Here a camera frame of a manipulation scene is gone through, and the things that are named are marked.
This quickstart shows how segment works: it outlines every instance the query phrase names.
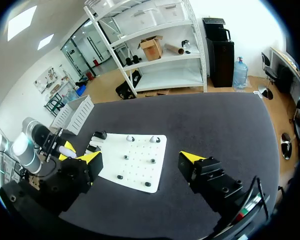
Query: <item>white board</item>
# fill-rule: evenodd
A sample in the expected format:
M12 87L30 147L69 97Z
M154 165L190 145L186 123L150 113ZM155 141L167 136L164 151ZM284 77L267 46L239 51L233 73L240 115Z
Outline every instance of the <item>white board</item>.
M129 135L107 133L106 140L92 137L91 146L101 149L103 169L99 176L116 184L147 193L158 190L164 163L167 137L165 135ZM160 142L150 142L152 137Z

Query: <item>black table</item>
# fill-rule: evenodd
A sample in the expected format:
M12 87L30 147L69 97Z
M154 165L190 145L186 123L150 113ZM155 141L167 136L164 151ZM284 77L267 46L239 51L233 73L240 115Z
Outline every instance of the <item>black table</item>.
M270 195L279 184L274 127L262 99L253 93L167 95L95 104L78 136L63 135L78 156L95 131L166 135L159 190L148 194L101 177L60 217L82 228L114 236L196 240L213 231L220 216L194 194L178 170L179 151L214 156L225 172L243 181L255 175ZM265 220L260 211L255 223Z

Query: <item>floor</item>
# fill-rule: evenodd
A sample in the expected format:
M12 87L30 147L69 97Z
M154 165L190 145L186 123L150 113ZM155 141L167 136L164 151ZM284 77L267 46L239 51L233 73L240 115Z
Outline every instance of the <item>floor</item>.
M92 69L95 72L95 75L99 76L108 73L110 71L113 71L117 68L118 66L115 60L112 57L110 57L109 59L101 63L99 66L94 66Z
M245 92L253 92L258 90L259 84L267 85L267 80L262 77L248 77L250 86L247 87ZM88 83L84 95L90 95L93 103L105 103L121 101L115 89L117 86L124 82L124 78L118 69L107 72ZM269 88L273 93L273 99L268 100L263 98L263 101L268 109L269 115L273 122L273 127L276 133L278 142L278 151L280 153L280 180L279 185L287 189L288 180L293 176L295 171L295 164L298 161L298 148L297 142L292 143L292 156L289 160L285 160L281 154L280 138L282 133L286 132L291 137L294 135L293 125L289 123L289 119L293 117L295 104L289 94L283 94L278 91L275 85L270 85ZM210 79L208 79L207 90L209 93L216 92L235 92L232 87L215 88ZM169 95L174 94L196 94L202 93L203 87L183 87L172 88L169 90ZM146 97L145 93L140 93L138 98ZM281 193L278 192L277 201L281 199Z

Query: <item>paper roll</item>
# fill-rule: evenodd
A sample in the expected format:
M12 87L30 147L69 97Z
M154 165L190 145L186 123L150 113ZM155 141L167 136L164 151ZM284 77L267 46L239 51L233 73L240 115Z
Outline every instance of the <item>paper roll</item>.
M176 53L176 54L179 54L179 55L182 55L185 53L185 50L182 48L182 47L177 47L177 46L172 46L170 44L165 44L164 47L166 49L169 49L170 51Z

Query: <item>metal shelf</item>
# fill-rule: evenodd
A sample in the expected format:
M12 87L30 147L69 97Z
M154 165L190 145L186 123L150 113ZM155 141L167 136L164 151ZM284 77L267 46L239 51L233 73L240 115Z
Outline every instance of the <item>metal shelf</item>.
M173 27L177 27L177 26L191 25L191 24L192 24L191 20L184 20L184 21L173 21L173 22L168 22L165 24L160 24L157 26L152 26L152 27L143 29L141 31L134 32L130 35L126 35L126 36L122 37L121 39L119 39L118 41L111 43L110 47L113 48L119 44L126 42L126 41L129 41L131 39L134 39L136 37L139 37L141 35L145 35L145 34L148 34L148 33L154 32L154 31L167 29L167 28L173 28Z
M141 92L157 89L202 87L203 85L204 83L199 69L168 69L144 73L135 87L135 90Z
M142 67L146 67L146 66L150 66L150 65L154 65L154 64L162 64L162 63L178 61L178 60L199 59L200 58L200 52L194 46L192 47L190 54L184 53L182 55L177 55L176 53L174 53L168 49L164 49L163 51L164 52L162 54L162 57L157 60L147 61L147 59L145 57L143 57L142 58L143 61L141 61L137 64L132 64L130 66L126 66L123 68L123 70L128 71L128 70L142 68Z
M92 12L89 10L87 6L84 7L84 10L90 20L92 21L95 29L99 33L102 41L104 42L105 46L107 47L109 53L113 57L115 63L118 66L121 74L123 75L125 81L129 85L131 91L136 96L137 91L147 91L147 90L156 90L156 89L167 89L167 88L182 88L182 87L199 87L203 86L203 91L207 92L207 72L206 72L206 60L205 60L205 50L204 44L202 41L201 30L199 28L199 24L197 18L195 16L194 10L189 2L189 0L181 0L183 2L185 9L188 12L189 20L184 21L176 21L176 22L168 22L165 24L153 26L146 28L144 30L132 33L127 35L116 42L109 44L105 33L101 29L98 24L98 21L104 17L113 17L124 12L126 9L133 8L135 5L141 4L147 0L123 0L113 7L109 8L107 11L100 14L98 17L94 17ZM172 28L176 26L184 26L184 25L191 25L193 27L193 35L195 38L197 52L195 49L191 51L191 54L184 54L184 55L175 55L173 52L168 52L168 50L164 51L162 58L153 60L153 61L146 61L146 57L144 56L143 61L138 64L133 64L131 66L122 67L118 56L114 52L114 47L120 44L128 44L125 43L128 40L136 38L138 36L151 33L154 31ZM142 68L146 66L150 66L153 64L177 61L177 60L185 60L185 59L200 59L200 67L198 69L188 69L188 68L180 68L180 69L167 69L163 71L153 71L148 73L143 73L142 70L139 70L142 77L140 82L136 87L133 86L133 80L129 78L127 75L127 71L131 71L135 68Z

